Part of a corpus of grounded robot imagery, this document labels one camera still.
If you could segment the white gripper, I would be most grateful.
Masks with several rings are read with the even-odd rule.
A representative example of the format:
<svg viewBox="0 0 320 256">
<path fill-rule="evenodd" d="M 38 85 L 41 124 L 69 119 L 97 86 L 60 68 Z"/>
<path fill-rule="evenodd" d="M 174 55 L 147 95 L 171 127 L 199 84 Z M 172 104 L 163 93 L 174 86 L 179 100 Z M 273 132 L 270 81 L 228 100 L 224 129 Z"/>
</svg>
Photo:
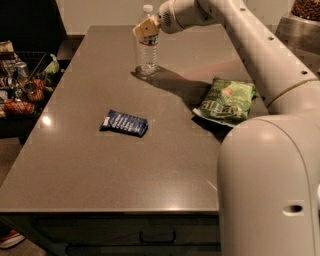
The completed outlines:
<svg viewBox="0 0 320 256">
<path fill-rule="evenodd" d="M 199 11 L 197 0 L 167 0 L 158 9 L 159 22 L 154 16 L 146 18 L 133 28 L 134 36 L 138 39 L 154 36 L 160 28 L 167 34 L 181 32 L 197 23 Z"/>
</svg>

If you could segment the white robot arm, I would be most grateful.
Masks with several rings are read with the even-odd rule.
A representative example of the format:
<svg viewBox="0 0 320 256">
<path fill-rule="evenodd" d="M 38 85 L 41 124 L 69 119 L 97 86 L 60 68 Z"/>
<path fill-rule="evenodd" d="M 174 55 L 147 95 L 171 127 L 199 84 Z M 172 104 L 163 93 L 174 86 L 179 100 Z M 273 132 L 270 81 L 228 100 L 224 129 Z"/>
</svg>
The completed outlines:
<svg viewBox="0 0 320 256">
<path fill-rule="evenodd" d="M 224 139 L 217 178 L 222 256 L 320 256 L 320 82 L 243 0 L 168 0 L 137 38 L 221 23 L 267 115 Z"/>
</svg>

